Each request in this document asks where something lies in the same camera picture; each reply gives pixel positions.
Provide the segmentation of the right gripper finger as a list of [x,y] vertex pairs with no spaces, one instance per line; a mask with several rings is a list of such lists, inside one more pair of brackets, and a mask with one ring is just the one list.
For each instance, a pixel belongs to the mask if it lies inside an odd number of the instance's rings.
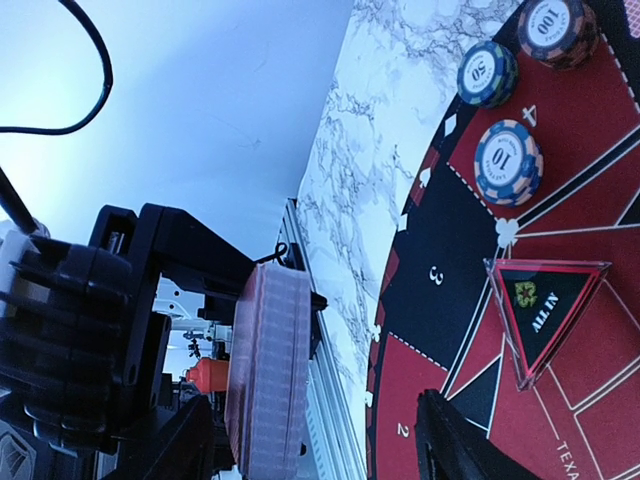
[[436,390],[418,396],[414,426],[422,479],[535,479]]

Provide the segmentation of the white chip seat five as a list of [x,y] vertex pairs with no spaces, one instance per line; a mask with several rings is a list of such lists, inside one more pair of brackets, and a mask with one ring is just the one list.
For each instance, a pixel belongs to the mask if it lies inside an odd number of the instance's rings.
[[586,63],[599,43],[595,11],[580,0],[527,1],[517,34],[530,58],[559,71]]

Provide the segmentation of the dealt red playing cards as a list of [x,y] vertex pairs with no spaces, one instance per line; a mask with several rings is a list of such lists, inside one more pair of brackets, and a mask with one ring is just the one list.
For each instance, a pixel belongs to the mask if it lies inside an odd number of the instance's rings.
[[640,38],[640,0],[624,0],[623,5],[630,36],[638,40]]

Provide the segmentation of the green chip seat four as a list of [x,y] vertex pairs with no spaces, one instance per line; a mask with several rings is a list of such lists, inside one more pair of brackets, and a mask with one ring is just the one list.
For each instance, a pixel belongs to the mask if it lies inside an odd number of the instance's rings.
[[457,74],[459,97],[467,104],[492,109],[513,94],[519,76],[514,54],[493,41],[481,41],[464,55]]

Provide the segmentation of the small black triangle marker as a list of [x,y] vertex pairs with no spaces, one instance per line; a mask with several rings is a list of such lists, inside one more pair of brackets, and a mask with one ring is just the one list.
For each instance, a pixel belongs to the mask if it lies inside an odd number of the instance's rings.
[[608,261],[483,260],[520,391],[531,389],[592,303]]

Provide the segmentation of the red playing card deck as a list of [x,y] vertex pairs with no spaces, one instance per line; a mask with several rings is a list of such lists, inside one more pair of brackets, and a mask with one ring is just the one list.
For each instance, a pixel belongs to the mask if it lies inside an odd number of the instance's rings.
[[306,423],[311,290],[260,264],[236,303],[224,422],[245,479],[293,479]]

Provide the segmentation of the white chip stack seat four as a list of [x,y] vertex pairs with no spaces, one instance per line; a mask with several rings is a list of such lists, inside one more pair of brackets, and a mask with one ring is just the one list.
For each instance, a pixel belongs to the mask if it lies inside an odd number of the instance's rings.
[[476,186],[490,203],[517,207],[539,189],[544,156],[533,135],[521,123],[504,119],[482,135],[474,156]]

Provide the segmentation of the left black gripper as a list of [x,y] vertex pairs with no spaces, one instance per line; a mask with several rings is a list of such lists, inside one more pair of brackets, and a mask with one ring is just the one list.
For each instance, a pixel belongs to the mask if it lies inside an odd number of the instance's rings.
[[164,372],[174,315],[162,280],[231,330],[260,264],[187,212],[104,207],[86,245],[16,202],[1,231],[1,475],[209,479],[237,469],[224,422],[231,346],[182,381]]

